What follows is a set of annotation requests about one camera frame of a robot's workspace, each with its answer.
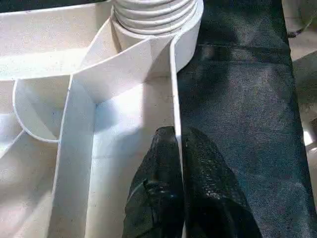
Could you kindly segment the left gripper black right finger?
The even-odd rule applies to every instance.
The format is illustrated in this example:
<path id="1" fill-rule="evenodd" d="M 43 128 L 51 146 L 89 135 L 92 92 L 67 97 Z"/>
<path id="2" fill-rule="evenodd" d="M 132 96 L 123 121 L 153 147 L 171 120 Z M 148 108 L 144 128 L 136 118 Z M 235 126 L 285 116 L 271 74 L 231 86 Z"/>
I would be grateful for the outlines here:
<path id="1" fill-rule="evenodd" d="M 216 144 L 196 128 L 182 132 L 189 238 L 260 238 L 238 180 Z"/>

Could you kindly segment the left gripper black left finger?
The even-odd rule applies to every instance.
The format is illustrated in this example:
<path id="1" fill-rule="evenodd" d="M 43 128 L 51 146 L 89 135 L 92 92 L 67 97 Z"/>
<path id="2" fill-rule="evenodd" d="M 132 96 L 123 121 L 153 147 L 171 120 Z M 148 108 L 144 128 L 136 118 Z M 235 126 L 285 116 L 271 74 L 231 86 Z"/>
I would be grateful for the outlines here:
<path id="1" fill-rule="evenodd" d="M 160 127 L 138 167 L 125 205 L 125 238 L 180 238 L 184 191 L 172 126 Z"/>

